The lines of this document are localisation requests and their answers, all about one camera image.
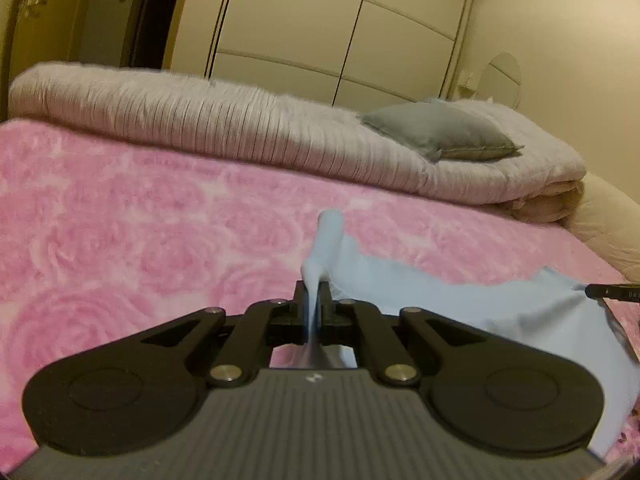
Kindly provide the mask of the cream quilted headboard cushion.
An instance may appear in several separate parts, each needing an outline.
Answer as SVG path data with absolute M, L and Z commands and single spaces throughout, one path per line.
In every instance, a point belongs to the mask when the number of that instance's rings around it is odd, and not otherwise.
M 639 204 L 588 172 L 582 196 L 565 227 L 630 282 L 639 281 Z

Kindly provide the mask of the folded beige blanket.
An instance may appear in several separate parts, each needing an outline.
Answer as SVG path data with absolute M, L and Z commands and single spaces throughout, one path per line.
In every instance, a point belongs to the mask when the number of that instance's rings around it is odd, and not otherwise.
M 517 200 L 498 205 L 512 218 L 529 223 L 553 223 L 570 216 L 584 194 L 582 181 L 549 184 Z

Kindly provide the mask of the pink floral bed blanket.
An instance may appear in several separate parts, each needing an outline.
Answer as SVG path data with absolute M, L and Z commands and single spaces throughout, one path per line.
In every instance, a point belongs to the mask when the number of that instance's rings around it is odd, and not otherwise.
M 443 281 L 551 268 L 620 272 L 562 226 L 280 169 L 11 120 L 1 127 L 1 468 L 35 449 L 21 396 L 37 370 L 208 306 L 292 294 L 319 214 L 368 255 Z

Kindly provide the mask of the oval vanity mirror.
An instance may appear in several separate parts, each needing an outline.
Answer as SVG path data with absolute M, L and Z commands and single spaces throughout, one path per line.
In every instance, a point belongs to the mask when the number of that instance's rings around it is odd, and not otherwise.
M 480 74 L 475 97 L 515 110 L 520 102 L 521 86 L 522 74 L 518 60 L 509 52 L 500 52 Z

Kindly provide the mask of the cream panel wardrobe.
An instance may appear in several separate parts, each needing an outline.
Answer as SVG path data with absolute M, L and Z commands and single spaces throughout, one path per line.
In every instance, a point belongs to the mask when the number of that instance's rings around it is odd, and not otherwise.
M 164 66 L 373 110 L 449 92 L 473 0 L 178 0 Z

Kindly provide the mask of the folded striped grey quilt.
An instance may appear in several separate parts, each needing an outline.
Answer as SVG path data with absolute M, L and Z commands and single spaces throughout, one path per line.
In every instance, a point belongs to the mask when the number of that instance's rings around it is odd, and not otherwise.
M 520 152 L 496 162 L 432 162 L 352 110 L 220 79 L 78 63 L 25 70 L 10 85 L 8 107 L 15 118 L 467 205 L 559 194 L 585 177 L 574 148 L 515 110 L 469 100 L 454 108 L 488 120 Z

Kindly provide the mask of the grey small pillow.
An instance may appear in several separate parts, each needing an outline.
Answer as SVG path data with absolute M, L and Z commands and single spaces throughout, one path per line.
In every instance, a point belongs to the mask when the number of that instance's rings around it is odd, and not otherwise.
M 381 107 L 359 120 L 430 162 L 490 162 L 514 156 L 522 148 L 489 120 L 442 101 Z

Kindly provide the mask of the light blue sweatshirt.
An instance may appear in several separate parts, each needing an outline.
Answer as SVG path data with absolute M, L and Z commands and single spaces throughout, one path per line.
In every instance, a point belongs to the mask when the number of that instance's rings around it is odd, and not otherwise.
M 586 296 L 583 284 L 555 270 L 497 285 L 447 284 L 412 266 L 363 254 L 346 233 L 343 214 L 325 210 L 302 277 L 311 300 L 319 284 L 328 282 L 336 299 L 364 300 L 385 314 L 420 307 L 582 365 L 604 391 L 604 413 L 589 443 L 599 456 L 614 446 L 637 402 L 639 362 L 622 326 L 604 302 Z

